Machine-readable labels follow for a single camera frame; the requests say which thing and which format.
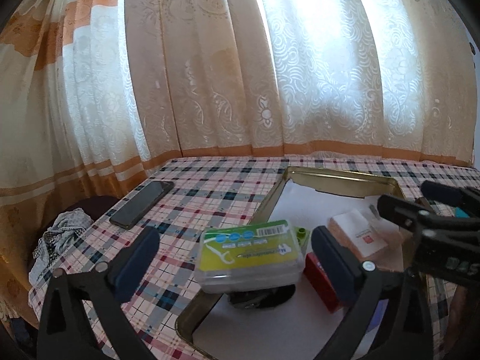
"barcode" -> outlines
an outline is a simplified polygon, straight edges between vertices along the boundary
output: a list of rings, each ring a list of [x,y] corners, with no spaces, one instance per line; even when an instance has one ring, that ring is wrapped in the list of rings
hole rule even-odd
[[[266,236],[273,236],[276,234],[283,234],[286,232],[287,232],[287,229],[283,225],[273,226],[273,227],[264,227],[261,229],[257,229],[257,236],[266,237]]]

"tablecloth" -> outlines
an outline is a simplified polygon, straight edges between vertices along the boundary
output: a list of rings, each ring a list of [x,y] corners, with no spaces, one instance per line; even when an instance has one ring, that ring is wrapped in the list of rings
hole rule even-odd
[[[480,187],[480,172],[473,168],[396,160],[198,157],[169,161],[111,210],[97,220],[42,277],[29,293],[40,318],[42,301],[51,272],[61,267],[68,273],[85,272],[100,261],[110,261],[128,246],[145,226],[161,234],[160,248],[139,288],[122,309],[152,353],[161,360],[204,359],[175,332],[175,321],[200,287],[193,280],[197,240],[206,227],[230,227],[249,221],[287,166],[359,171],[397,179],[407,198],[421,196],[419,185],[434,180],[452,186]],[[110,216],[151,180],[171,180],[175,187],[131,230],[111,225]],[[444,215],[449,207],[433,205]],[[430,312],[436,358],[442,355],[442,340],[448,321],[448,306],[455,286],[429,277]],[[87,315],[102,347],[116,357],[95,310],[85,302]]]

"blue circle icon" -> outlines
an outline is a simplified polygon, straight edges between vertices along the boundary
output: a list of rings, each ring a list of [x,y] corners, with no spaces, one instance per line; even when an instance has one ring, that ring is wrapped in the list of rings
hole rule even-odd
[[[238,241],[240,239],[240,234],[239,233],[232,233],[229,236],[229,240],[232,242]]]
[[[225,234],[219,234],[215,237],[215,241],[218,243],[225,242],[227,240],[227,236]]]
[[[251,238],[254,237],[254,232],[250,231],[250,230],[247,230],[247,231],[243,232],[242,236],[243,236],[244,239],[251,239]]]

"black phone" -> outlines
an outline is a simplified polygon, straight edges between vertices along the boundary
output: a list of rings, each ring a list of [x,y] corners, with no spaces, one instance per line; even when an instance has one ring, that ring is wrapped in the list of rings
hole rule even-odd
[[[173,187],[173,181],[152,181],[115,212],[110,223],[130,230]]]

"clear plastic container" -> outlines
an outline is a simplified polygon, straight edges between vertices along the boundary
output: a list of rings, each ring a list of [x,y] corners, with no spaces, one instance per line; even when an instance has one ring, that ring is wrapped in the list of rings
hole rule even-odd
[[[304,267],[296,229],[276,221],[205,230],[194,278],[208,293],[254,291],[297,283]]]

